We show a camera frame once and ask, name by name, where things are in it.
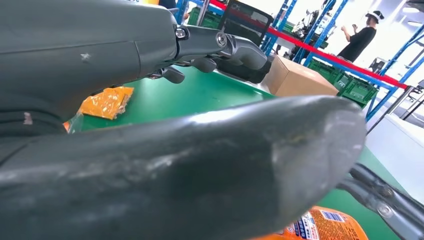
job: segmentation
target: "black monitor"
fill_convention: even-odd
[[[273,20],[266,12],[237,0],[230,0],[218,29],[247,38],[259,46]]]

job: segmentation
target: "green work surface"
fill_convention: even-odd
[[[159,121],[274,97],[216,72],[206,74],[194,67],[178,69],[186,76],[180,84],[163,78],[126,84],[134,87],[126,111],[115,120],[85,115],[82,130]]]
[[[264,91],[216,72],[202,73],[192,67],[178,69],[186,76],[181,84],[173,84],[165,79],[142,79],[127,84],[135,87],[135,90],[126,112],[115,120],[84,116],[83,130],[159,121],[273,98]],[[367,148],[360,162],[401,189]],[[347,192],[333,190],[318,205],[351,215],[370,240],[399,239],[379,216],[363,207]]]

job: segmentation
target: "cardboard box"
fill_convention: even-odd
[[[269,92],[278,97],[331,95],[339,92],[318,72],[282,56],[272,61],[269,73],[263,79]]]

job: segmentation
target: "black t-shirt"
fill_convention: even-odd
[[[159,0],[159,5],[167,9],[174,9],[177,4],[175,0]]]
[[[361,55],[362,51],[376,36],[377,30],[373,27],[364,27],[360,32],[350,37],[350,43],[338,55],[351,62]]]

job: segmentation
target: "ceiling light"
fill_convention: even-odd
[[[409,13],[409,14],[416,14],[416,13],[420,12],[420,10],[416,9],[415,7],[410,7],[410,6],[404,7],[402,11],[404,13]]]
[[[414,27],[421,27],[421,25],[423,25],[421,22],[417,21],[408,21],[408,24]]]

